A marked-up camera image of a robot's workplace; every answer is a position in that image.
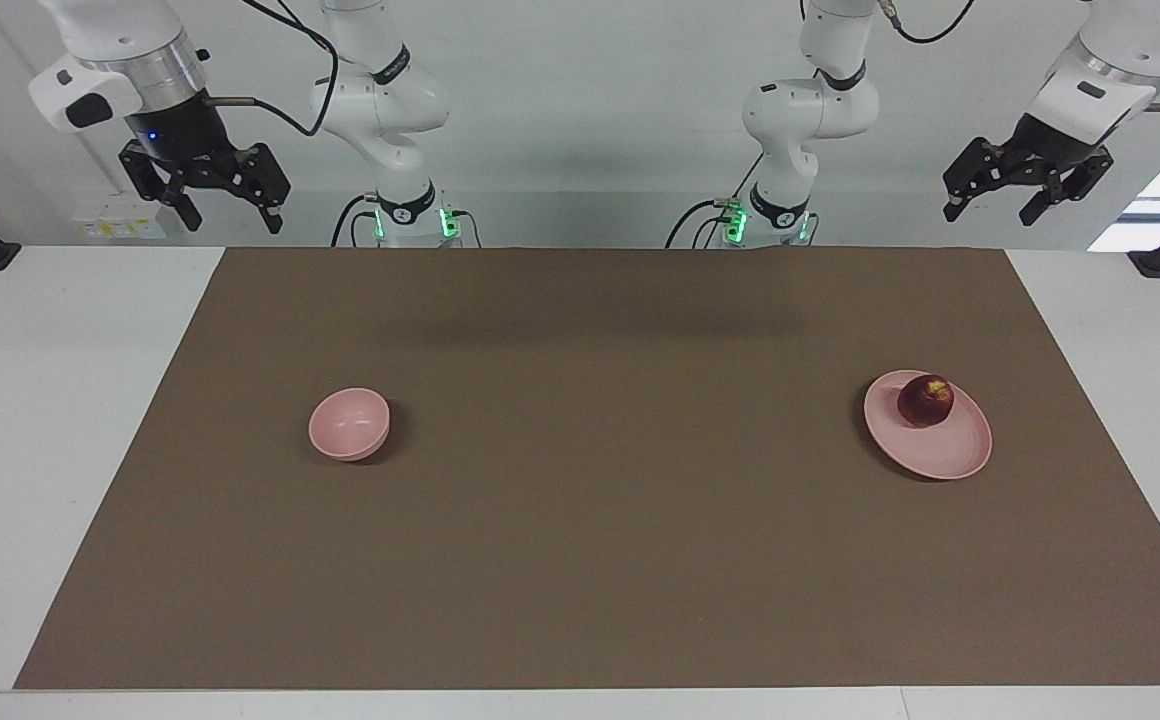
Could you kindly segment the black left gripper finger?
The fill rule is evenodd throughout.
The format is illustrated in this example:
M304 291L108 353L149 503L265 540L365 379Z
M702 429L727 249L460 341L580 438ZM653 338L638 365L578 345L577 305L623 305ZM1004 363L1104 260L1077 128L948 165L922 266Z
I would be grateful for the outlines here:
M942 173L947 188L944 218L949 223L967 210L970 201L1018 182L1022 155L1012 141L992 143L978 137L969 141L950 167Z
M1023 179L1025 186L1041 187L1041 190L1034 192L1032 199L1018 211L1020 221L1024 227L1032 227L1047 209L1065 201L1082 201L1104 179L1112 163L1109 150L1096 150L1092 157L1079 161L1068 170L1041 158L1029 160L1018 173L1018 179Z

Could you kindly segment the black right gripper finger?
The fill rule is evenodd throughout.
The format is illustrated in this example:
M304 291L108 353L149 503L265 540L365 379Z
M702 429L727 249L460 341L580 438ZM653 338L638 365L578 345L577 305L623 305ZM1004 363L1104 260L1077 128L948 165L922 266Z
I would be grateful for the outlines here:
M188 232L200 231L202 217L195 202L184 191L181 163L155 159L142 141L129 140L119 150L119 165L142 201L159 202L177 214Z
M291 183L277 157L264 143L255 143L247 150L235 150L232 160L225 190L237 199L251 202L258 209L266 231L280 234L284 224L282 208L287 204Z

